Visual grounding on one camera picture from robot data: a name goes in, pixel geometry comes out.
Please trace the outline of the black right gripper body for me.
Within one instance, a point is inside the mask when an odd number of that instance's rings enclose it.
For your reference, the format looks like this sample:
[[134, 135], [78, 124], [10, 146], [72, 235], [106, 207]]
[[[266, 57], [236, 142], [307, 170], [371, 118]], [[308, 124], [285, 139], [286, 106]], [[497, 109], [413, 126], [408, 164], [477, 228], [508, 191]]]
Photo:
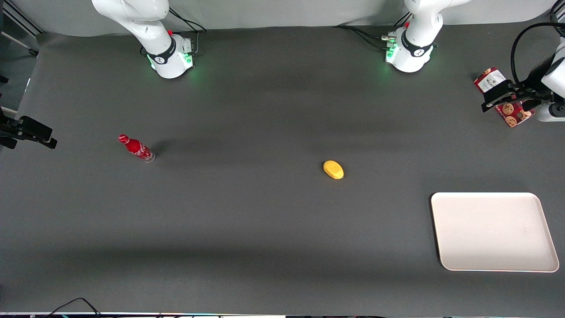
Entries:
[[0, 109], [0, 144], [2, 147], [15, 149], [20, 137], [19, 124], [19, 119], [9, 117]]

